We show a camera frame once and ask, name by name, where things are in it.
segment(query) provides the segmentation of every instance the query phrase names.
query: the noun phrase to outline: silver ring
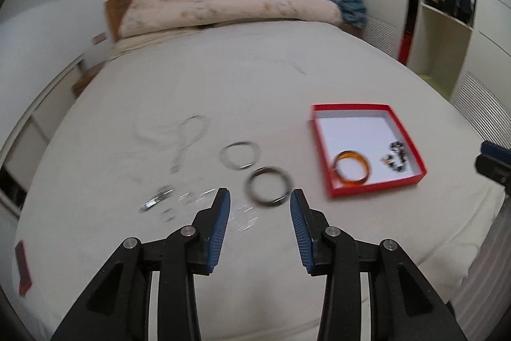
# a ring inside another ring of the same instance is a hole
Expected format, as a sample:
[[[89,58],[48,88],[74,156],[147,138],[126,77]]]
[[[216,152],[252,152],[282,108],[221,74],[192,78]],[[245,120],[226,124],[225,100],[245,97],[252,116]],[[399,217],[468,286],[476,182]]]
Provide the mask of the silver ring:
[[[247,163],[247,165],[242,165],[242,166],[238,166],[234,162],[232,162],[227,157],[227,149],[232,148],[233,146],[250,146],[252,148],[252,151],[254,152],[254,159],[252,160],[252,162]],[[259,145],[257,143],[252,142],[250,140],[243,140],[241,142],[231,143],[230,145],[227,145],[225,148],[222,148],[222,150],[220,151],[219,157],[220,157],[220,162],[222,162],[225,165],[225,167],[227,167],[229,169],[236,170],[236,171],[242,171],[243,169],[250,168],[251,166],[256,164],[256,162],[261,157],[261,149],[259,148]]]
[[[258,177],[262,174],[275,174],[279,175],[280,178],[284,181],[284,184],[286,186],[286,191],[283,195],[281,195],[279,198],[275,198],[275,200],[267,201],[263,200],[259,195],[257,195],[254,190],[252,189],[252,182],[254,181],[254,178]],[[291,191],[293,191],[293,181],[289,174],[279,168],[276,167],[263,167],[255,170],[250,174],[250,176],[247,178],[245,183],[245,192],[247,193],[247,196],[253,201],[260,205],[267,205],[270,207],[275,207],[277,205],[281,205],[287,197],[291,195]]]

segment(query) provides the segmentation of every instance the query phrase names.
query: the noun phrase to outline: folded blanket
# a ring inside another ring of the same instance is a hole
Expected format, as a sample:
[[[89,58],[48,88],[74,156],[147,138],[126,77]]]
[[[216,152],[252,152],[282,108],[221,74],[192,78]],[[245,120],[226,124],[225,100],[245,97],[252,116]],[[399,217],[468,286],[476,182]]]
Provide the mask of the folded blanket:
[[[341,14],[329,0],[132,0],[122,38],[164,29],[249,19],[298,19],[338,26]]]

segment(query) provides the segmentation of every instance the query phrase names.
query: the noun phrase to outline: wooden nightstand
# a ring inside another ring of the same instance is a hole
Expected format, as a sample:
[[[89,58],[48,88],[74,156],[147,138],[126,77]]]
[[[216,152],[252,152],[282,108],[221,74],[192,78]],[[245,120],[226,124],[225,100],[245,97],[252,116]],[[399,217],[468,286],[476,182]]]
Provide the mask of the wooden nightstand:
[[[347,24],[343,22],[341,25],[339,25],[339,28],[343,30],[345,33],[356,36],[357,38],[362,39],[362,33],[364,32],[363,29],[357,28],[356,26]]]
[[[82,94],[83,90],[85,90],[85,87],[88,86],[88,84],[93,80],[96,75],[103,69],[105,66],[105,62],[96,64],[94,67],[90,67],[83,76],[80,77],[80,80],[78,80],[75,85],[72,87],[73,93],[75,93],[75,96],[78,97],[80,94]]]

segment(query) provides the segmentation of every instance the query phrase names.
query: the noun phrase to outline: black device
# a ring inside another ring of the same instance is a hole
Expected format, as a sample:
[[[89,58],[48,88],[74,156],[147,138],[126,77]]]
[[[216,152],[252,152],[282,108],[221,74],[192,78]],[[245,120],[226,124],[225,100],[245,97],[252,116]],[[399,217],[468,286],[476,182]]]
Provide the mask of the black device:
[[[167,239],[128,238],[78,297],[52,341],[146,341],[149,290],[159,270],[158,339],[201,339],[193,274],[218,262],[230,196],[220,188],[211,208]],[[319,341],[359,341],[360,273],[370,276],[372,341],[466,341],[456,319],[394,240],[354,240],[311,210],[302,190],[291,194],[291,216],[304,266],[326,275]]]
[[[164,240],[121,243],[71,307],[52,341],[145,341],[152,272],[159,271],[158,339],[200,340],[193,275],[218,263],[231,197],[220,188],[191,226]]]
[[[476,158],[476,171],[486,178],[504,186],[511,195],[511,151],[485,140],[481,144],[481,154]]]
[[[326,275],[318,341],[359,341],[360,273],[369,274],[371,341],[466,341],[454,315],[394,240],[355,240],[311,210],[302,190],[291,194],[301,261]]]

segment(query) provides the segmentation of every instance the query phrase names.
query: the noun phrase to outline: blue clothing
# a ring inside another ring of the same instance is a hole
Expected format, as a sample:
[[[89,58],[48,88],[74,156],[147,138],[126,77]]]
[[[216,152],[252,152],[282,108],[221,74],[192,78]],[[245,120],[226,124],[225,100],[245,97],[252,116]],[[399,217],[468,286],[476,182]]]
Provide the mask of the blue clothing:
[[[367,8],[363,0],[331,0],[342,13],[342,20],[357,28],[364,28],[367,22]]]

